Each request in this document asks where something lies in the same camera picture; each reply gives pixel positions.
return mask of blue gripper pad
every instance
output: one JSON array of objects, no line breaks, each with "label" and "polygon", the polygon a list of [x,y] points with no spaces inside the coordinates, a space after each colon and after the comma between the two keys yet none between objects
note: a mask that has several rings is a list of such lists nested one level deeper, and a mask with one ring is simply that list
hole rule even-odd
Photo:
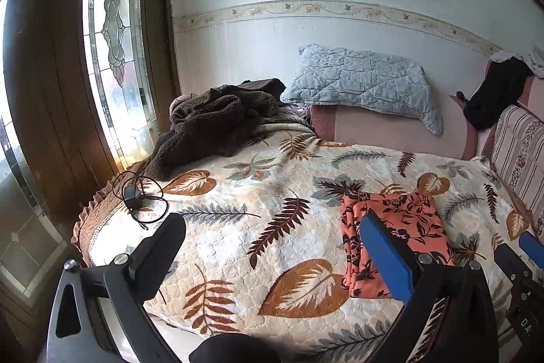
[{"label": "blue gripper pad", "polygon": [[544,245],[527,231],[521,234],[519,243],[520,248],[525,254],[527,254],[539,268],[544,268]]},{"label": "blue gripper pad", "polygon": [[391,296],[406,305],[413,293],[412,272],[370,217],[359,225],[361,242],[380,272]]}]

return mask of wooden wall panel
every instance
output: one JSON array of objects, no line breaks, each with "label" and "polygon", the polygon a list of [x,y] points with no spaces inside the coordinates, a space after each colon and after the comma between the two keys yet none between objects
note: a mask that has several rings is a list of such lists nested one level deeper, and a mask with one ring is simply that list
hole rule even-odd
[{"label": "wooden wall panel", "polygon": [[8,0],[4,73],[15,129],[54,221],[76,221],[116,168],[84,56],[82,0]]},{"label": "wooden wall panel", "polygon": [[170,129],[169,107],[181,94],[177,75],[170,0],[142,0],[143,49],[161,132]]}]

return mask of black cable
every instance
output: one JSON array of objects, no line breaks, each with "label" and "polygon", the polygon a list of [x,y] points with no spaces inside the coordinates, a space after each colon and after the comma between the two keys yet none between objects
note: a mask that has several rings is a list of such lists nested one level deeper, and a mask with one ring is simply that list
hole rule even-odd
[{"label": "black cable", "polygon": [[[127,179],[126,181],[123,182],[123,185],[121,185],[121,196],[119,196],[116,192],[115,192],[115,185],[116,183],[119,181],[119,179],[121,177],[123,177],[124,175],[126,174],[132,174],[133,176],[130,177],[129,179]],[[146,194],[145,190],[143,189],[143,179],[147,179],[149,181],[152,181],[154,184],[156,184],[156,186],[159,188],[160,190],[160,196],[153,196],[153,195],[148,195]],[[149,221],[144,221],[144,220],[140,220],[138,219],[138,217],[136,217],[136,211],[133,209],[133,208],[130,208],[128,205],[127,205],[127,202],[124,198],[124,189],[125,187],[127,186],[127,184],[131,181],[135,181],[139,186],[138,189],[140,190],[140,193],[142,195],[142,198],[147,198],[148,200],[162,200],[164,203],[166,203],[166,208],[164,209],[164,212],[162,213],[162,215],[154,220],[149,220]],[[167,215],[167,212],[168,212],[168,208],[169,208],[169,204],[168,204],[168,201],[164,198],[164,191],[162,189],[162,187],[159,185],[159,183],[148,177],[148,176],[141,176],[139,174],[136,174],[134,171],[123,171],[121,173],[119,173],[117,175],[117,177],[115,177],[115,179],[113,180],[112,182],[112,194],[117,197],[119,200],[122,200],[124,205],[127,207],[127,210],[129,210],[129,214],[132,216],[132,218],[138,222],[138,224],[142,227],[142,229],[144,230],[147,230],[148,227],[146,225],[149,225],[149,224],[153,224],[155,222],[158,222],[160,221],[160,219],[162,219],[165,215]]]}]

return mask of bedspread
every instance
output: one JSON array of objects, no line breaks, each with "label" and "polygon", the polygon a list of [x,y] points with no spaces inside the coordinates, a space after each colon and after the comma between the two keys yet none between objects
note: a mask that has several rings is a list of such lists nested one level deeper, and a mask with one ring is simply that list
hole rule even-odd
[{"label": "bedspread", "polygon": [[[241,331],[265,337],[285,361],[363,361],[402,303],[353,299],[342,288],[339,199],[344,193],[357,198],[417,190],[433,195],[456,263],[481,263],[501,345],[509,343],[501,361],[508,361],[519,342],[504,332],[511,286],[493,249],[508,243],[535,275],[540,271],[517,244],[529,222],[513,209],[486,162],[346,146],[320,140],[300,125],[283,125],[234,157],[185,165],[162,186],[170,211],[186,220],[186,239],[145,309],[203,336]],[[148,192],[158,191],[153,187],[146,183]],[[164,202],[149,204],[140,212],[143,219],[163,210]],[[157,226],[143,230],[119,204],[91,238],[90,259],[101,265],[130,253]]]}]

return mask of orange floral cloth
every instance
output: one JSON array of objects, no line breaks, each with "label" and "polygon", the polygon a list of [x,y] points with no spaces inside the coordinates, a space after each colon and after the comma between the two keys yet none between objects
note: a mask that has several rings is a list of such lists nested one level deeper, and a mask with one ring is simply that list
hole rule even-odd
[{"label": "orange floral cloth", "polygon": [[391,298],[380,273],[359,237],[359,223],[372,209],[393,235],[403,239],[415,253],[427,252],[439,263],[455,266],[452,247],[429,195],[344,195],[341,199],[342,241],[346,254],[342,286],[350,297]]}]

